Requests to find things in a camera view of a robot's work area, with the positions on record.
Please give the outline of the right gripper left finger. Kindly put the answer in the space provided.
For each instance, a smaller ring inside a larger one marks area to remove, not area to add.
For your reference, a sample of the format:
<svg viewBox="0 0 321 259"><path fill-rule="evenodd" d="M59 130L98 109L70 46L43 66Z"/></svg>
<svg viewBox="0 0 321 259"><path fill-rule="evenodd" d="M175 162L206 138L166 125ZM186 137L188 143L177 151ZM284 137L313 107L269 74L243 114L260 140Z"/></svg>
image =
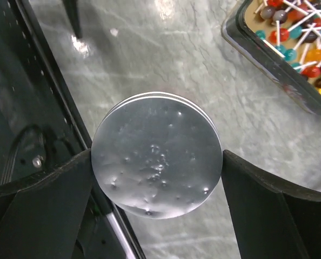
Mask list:
<svg viewBox="0 0 321 259"><path fill-rule="evenodd" d="M0 258L71 258L93 184L87 149L0 186Z"/></svg>

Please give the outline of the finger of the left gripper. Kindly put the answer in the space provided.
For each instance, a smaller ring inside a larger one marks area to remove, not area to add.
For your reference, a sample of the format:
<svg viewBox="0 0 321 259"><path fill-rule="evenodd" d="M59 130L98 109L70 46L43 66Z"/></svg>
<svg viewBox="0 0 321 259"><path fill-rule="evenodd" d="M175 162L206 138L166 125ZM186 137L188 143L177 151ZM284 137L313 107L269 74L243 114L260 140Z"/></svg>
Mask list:
<svg viewBox="0 0 321 259"><path fill-rule="evenodd" d="M82 38L82 28L79 20L78 0L62 0L66 15L76 38Z"/></svg>

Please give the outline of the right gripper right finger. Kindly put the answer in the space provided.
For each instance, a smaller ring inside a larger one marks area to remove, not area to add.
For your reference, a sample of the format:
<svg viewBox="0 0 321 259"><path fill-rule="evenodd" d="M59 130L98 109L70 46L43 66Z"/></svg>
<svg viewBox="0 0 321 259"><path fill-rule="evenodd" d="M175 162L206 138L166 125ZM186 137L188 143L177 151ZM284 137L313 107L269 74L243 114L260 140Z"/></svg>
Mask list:
<svg viewBox="0 0 321 259"><path fill-rule="evenodd" d="M241 258L321 258L321 192L228 150L221 178Z"/></svg>

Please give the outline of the clear jar lid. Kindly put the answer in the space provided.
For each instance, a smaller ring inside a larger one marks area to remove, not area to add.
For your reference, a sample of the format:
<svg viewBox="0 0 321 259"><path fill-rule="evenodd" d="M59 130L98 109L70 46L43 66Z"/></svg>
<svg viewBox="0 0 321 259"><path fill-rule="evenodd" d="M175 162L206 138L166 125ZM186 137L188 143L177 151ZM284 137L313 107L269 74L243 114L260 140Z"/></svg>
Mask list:
<svg viewBox="0 0 321 259"><path fill-rule="evenodd" d="M103 193L123 210L150 219L185 215L220 180L223 149L208 114L166 92L115 105L94 135L91 164Z"/></svg>

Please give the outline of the gold tin of lollipops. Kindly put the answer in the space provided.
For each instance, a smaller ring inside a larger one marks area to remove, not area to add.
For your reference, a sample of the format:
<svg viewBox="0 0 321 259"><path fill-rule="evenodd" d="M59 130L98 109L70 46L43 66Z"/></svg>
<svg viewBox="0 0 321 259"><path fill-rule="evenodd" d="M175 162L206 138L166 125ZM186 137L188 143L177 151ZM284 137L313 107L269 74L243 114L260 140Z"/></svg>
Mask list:
<svg viewBox="0 0 321 259"><path fill-rule="evenodd" d="M222 35L302 109L321 115L321 1L239 1Z"/></svg>

